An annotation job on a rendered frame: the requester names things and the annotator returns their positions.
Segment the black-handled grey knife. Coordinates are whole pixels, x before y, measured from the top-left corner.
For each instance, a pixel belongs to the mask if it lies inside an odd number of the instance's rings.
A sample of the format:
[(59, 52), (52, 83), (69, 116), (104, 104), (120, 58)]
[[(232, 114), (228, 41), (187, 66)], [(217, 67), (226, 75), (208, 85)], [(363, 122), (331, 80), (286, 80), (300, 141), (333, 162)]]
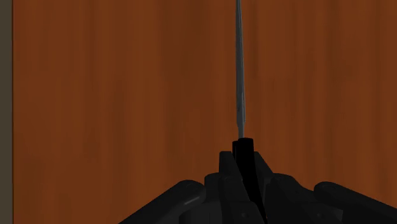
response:
[(268, 224), (256, 173), (254, 142), (253, 139), (245, 136), (246, 101), (244, 85), (244, 48), (241, 0), (235, 0), (235, 6), (235, 86), (238, 140), (233, 142), (232, 153), (240, 170), (242, 182), (250, 201), (257, 205), (264, 224)]

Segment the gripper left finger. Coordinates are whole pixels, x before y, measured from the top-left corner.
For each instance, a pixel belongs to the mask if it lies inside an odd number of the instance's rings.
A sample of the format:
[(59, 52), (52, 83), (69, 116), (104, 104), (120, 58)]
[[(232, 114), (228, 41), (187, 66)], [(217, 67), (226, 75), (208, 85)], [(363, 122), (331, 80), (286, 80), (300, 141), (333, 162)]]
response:
[(219, 171), (204, 183), (183, 180), (119, 224), (258, 224), (230, 151), (219, 153)]

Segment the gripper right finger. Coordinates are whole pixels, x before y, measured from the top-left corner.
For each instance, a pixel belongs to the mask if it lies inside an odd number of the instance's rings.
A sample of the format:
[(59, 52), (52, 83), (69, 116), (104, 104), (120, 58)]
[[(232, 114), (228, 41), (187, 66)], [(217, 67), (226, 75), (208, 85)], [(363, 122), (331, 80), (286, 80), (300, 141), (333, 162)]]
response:
[(272, 172), (257, 151), (254, 161), (269, 224), (397, 224), (395, 207), (329, 181), (309, 190)]

